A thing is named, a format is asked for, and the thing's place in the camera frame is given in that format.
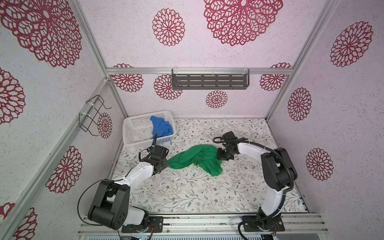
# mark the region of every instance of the robotic arm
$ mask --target robotic arm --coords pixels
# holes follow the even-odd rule
[[[101,181],[88,212],[89,220],[114,230],[122,225],[131,225],[138,232],[148,228],[148,212],[129,207],[129,193],[131,188],[135,189],[142,181],[168,167],[166,159],[168,149],[156,145],[156,136],[152,146],[147,149],[149,154],[143,159],[139,154],[139,164],[123,179]],[[293,180],[297,178],[296,169],[287,151],[284,148],[269,149],[261,144],[247,141],[246,138],[238,139],[233,132],[215,137],[213,142],[222,143],[225,146],[223,149],[218,148],[219,160],[228,161],[234,159],[234,155],[241,153],[262,162],[264,179],[268,185],[264,203],[256,216],[244,219],[238,229],[240,225],[250,223],[262,231],[269,231],[273,224],[281,221],[280,212],[285,194],[293,188]]]

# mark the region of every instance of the black wire rack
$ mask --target black wire rack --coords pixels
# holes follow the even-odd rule
[[[95,105],[97,102],[100,102],[101,105],[96,108]],[[104,99],[100,96],[100,95],[95,95],[94,97],[92,97],[91,99],[89,99],[88,101],[86,101],[87,104],[90,104],[92,105],[92,108],[87,112],[87,113],[79,113],[79,127],[85,131],[85,132],[89,132],[92,136],[95,136],[97,137],[98,135],[94,135],[91,130],[89,129],[91,124],[94,122],[96,125],[97,123],[94,121],[95,117],[97,116],[97,114],[101,115],[101,113],[99,112],[100,111],[100,108],[103,106],[105,109],[111,109],[112,107],[110,108],[107,108],[105,105],[104,105]],[[96,110],[96,113],[93,117],[90,116],[90,112],[92,109],[95,109]],[[91,122],[89,123],[88,126],[85,126],[83,123],[86,121],[86,119],[90,119]]]

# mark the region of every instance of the black mounting plate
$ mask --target black mounting plate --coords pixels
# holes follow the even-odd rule
[[[164,217],[149,217],[149,223],[154,226],[153,233],[159,233],[163,231],[163,220]],[[152,231],[152,227],[149,226],[148,229],[144,232],[150,233]],[[122,233],[138,233],[135,229],[132,228],[132,225],[126,225],[121,229]]]
[[[285,231],[283,221],[281,220],[281,214],[273,218],[274,218],[274,221],[269,221],[268,225],[265,226],[265,228],[270,229],[270,231],[279,231],[279,232]],[[257,219],[256,216],[242,216],[243,221],[254,220],[254,219],[255,220]],[[243,224],[243,226],[246,232],[263,232],[259,227],[257,227],[257,222]]]

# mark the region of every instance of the printed flower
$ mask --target printed flower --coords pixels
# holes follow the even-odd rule
[[[244,45],[276,19],[283,0],[204,0],[207,28],[221,43]]]
[[[102,138],[108,138],[112,133],[112,120],[107,113],[102,113],[97,120],[97,130]]]
[[[0,16],[20,46],[38,60],[66,68],[79,58],[80,29],[66,0],[2,0]]]
[[[184,22],[179,13],[173,9],[158,11],[152,21],[153,33],[156,39],[165,46],[174,46],[184,37]]]
[[[172,76],[169,74],[158,76],[153,84],[153,88],[157,95],[168,100],[178,98],[183,92],[183,90],[172,88]]]
[[[344,29],[331,48],[331,61],[338,67],[348,66],[361,58],[372,41],[372,26],[360,21]]]
[[[271,68],[290,68],[292,67],[289,63],[278,63],[272,65]],[[260,86],[262,89],[267,91],[274,91],[279,89],[283,84],[287,75],[285,74],[264,74],[260,78]]]
[[[45,186],[50,192],[64,193],[74,186],[81,174],[83,160],[79,150],[70,146]]]
[[[117,64],[114,68],[133,68],[128,64]],[[143,87],[143,78],[141,74],[114,74],[111,75],[113,82],[122,90],[127,92],[136,92]]]
[[[205,98],[206,104],[211,108],[220,108],[227,103],[227,100],[227,94],[219,90],[210,92]]]
[[[320,148],[312,149],[306,159],[309,173],[317,180],[327,180],[333,173],[331,156]]]
[[[0,68],[0,125],[18,118],[24,106],[23,87],[9,72]]]
[[[21,225],[17,228],[15,234],[15,240],[31,240],[35,236],[35,230],[37,227],[37,214],[35,208],[31,207],[28,211],[28,215],[25,216]]]
[[[0,207],[0,223],[3,222],[3,220],[7,217],[8,213],[14,205],[14,203],[7,202]]]
[[[311,109],[311,95],[305,88],[294,90],[288,101],[289,116],[295,121],[303,120],[307,117]]]

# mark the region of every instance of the green cloth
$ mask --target green cloth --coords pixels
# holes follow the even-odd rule
[[[218,176],[223,169],[221,161],[217,160],[217,148],[213,145],[196,145],[180,152],[168,160],[169,167],[173,169],[181,169],[188,167],[192,163],[200,166],[211,176]]]

